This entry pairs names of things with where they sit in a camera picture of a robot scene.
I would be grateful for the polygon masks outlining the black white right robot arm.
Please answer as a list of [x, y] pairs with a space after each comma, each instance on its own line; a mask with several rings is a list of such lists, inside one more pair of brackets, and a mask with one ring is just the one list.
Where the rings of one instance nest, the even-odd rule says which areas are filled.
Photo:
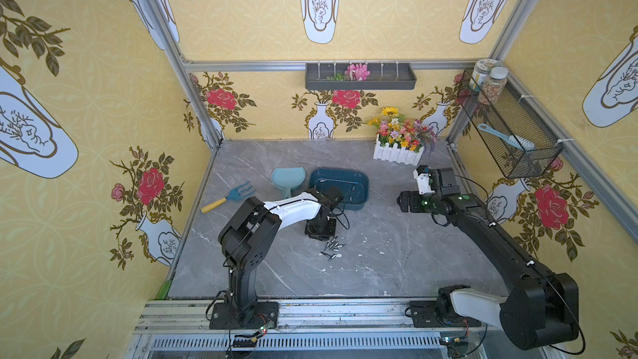
[[413, 324], [421, 327], [428, 312], [444, 326], [470, 320], [502, 330], [515, 347], [531, 350], [570, 342], [583, 334], [578, 317], [578, 285], [536, 261], [497, 222], [487, 205], [464, 194], [453, 169], [418, 166], [417, 190], [397, 199], [402, 212], [445, 217], [483, 252], [503, 279], [506, 298], [479, 292], [466, 284], [439, 290], [432, 304], [410, 302]]

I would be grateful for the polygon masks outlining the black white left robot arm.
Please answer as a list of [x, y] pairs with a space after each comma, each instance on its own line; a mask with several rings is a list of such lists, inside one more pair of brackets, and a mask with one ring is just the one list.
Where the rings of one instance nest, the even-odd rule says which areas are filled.
[[307, 189], [302, 194], [279, 201], [246, 199], [219, 234], [224, 264], [229, 269], [229, 287], [224, 298], [215, 299], [207, 309], [212, 312], [209, 328], [248, 329], [261, 317], [277, 324], [279, 304], [258, 299], [256, 277], [280, 229], [305, 221], [312, 232], [333, 235], [337, 216], [333, 211], [343, 194], [332, 187], [324, 192]]

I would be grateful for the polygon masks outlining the chrome socket adapter bit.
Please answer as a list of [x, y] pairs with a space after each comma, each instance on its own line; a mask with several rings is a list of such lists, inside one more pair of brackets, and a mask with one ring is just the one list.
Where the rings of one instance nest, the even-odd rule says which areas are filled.
[[337, 256], [336, 254], [329, 254], [329, 253], [326, 253], [326, 252], [321, 252], [321, 255], [329, 258], [329, 260], [332, 260], [332, 259], [334, 259]]

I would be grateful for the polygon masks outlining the teal plastic storage box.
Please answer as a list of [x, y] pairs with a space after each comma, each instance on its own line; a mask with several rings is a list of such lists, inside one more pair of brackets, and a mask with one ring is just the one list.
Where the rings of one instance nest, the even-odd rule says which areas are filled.
[[312, 171], [309, 186], [322, 193], [336, 188], [343, 195], [345, 210], [361, 210], [369, 198], [370, 181], [360, 171], [323, 167]]

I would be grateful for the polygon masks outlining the white fence flower box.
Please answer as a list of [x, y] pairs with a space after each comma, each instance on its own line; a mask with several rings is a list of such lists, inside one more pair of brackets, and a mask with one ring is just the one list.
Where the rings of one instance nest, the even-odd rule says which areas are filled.
[[396, 107], [384, 107], [367, 125], [376, 128], [374, 160], [418, 166], [422, 156], [435, 149], [433, 126], [400, 114]]

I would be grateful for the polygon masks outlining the light blue dustpan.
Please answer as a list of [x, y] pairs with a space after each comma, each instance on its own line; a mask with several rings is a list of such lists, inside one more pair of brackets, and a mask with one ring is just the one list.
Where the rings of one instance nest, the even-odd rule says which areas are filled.
[[298, 189], [306, 178], [306, 171], [301, 167], [276, 168], [271, 175], [272, 184], [281, 191], [282, 199], [292, 197], [292, 191]]

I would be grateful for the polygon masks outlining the light blue brush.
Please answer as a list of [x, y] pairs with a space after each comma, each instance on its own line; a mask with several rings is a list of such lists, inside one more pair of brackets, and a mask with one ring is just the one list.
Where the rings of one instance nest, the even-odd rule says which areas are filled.
[[516, 135], [506, 135], [500, 131], [495, 130], [493, 127], [486, 124], [479, 124], [477, 128], [480, 131], [487, 132], [492, 136], [496, 136], [508, 145], [521, 150], [521, 151], [534, 151], [536, 149], [535, 144], [530, 140]]

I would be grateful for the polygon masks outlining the pink flower on shelf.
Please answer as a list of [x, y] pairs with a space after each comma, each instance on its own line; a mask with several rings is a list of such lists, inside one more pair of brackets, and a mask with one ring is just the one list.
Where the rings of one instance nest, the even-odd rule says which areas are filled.
[[368, 65], [365, 63], [352, 63], [345, 72], [345, 76], [349, 81], [365, 81], [370, 74]]

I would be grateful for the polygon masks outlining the spice jar white lid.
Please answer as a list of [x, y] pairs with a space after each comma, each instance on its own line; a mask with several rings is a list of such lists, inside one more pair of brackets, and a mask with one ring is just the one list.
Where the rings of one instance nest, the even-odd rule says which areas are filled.
[[483, 80], [481, 93], [478, 95], [478, 101], [481, 104], [494, 104], [498, 101], [507, 84], [508, 73], [508, 68], [503, 66], [491, 69], [489, 75]]

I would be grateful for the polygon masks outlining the glass jar white lid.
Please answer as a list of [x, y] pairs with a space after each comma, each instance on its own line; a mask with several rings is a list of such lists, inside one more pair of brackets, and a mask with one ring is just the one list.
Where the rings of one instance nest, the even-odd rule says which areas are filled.
[[483, 81], [490, 75], [492, 69], [502, 65], [503, 63], [501, 61], [495, 59], [487, 58], [478, 60], [477, 63], [475, 63], [472, 76], [469, 80], [469, 89], [472, 91], [479, 91]]

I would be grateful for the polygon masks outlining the dark wall shelf tray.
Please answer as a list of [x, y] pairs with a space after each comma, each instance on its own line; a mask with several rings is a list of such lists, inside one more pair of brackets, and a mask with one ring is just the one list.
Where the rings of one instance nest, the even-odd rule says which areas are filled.
[[415, 72], [408, 62], [307, 62], [309, 91], [414, 90]]

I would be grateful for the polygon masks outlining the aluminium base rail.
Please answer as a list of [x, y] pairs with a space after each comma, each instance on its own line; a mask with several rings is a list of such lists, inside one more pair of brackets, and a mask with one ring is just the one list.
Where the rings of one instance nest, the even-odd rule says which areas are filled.
[[260, 300], [258, 313], [240, 323], [221, 301], [149, 301], [125, 351], [126, 358], [206, 352], [244, 358], [253, 352], [424, 350], [436, 357], [562, 358], [544, 347], [520, 351], [496, 327], [475, 320], [445, 325], [424, 309], [433, 301], [410, 298]]

